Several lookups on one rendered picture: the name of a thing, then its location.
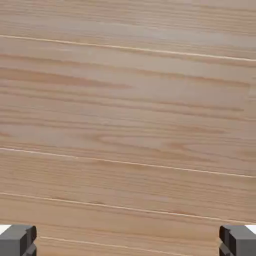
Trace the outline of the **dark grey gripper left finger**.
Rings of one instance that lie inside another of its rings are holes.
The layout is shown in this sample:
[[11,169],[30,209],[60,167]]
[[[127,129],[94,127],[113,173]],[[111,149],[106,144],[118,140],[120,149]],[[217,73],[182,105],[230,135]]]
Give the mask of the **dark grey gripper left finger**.
[[35,225],[0,224],[0,256],[37,256]]

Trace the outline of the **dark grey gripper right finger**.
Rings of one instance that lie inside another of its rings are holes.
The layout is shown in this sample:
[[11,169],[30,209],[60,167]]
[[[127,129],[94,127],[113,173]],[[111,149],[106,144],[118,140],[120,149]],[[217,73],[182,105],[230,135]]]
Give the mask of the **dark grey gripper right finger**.
[[256,224],[221,225],[219,256],[256,256]]

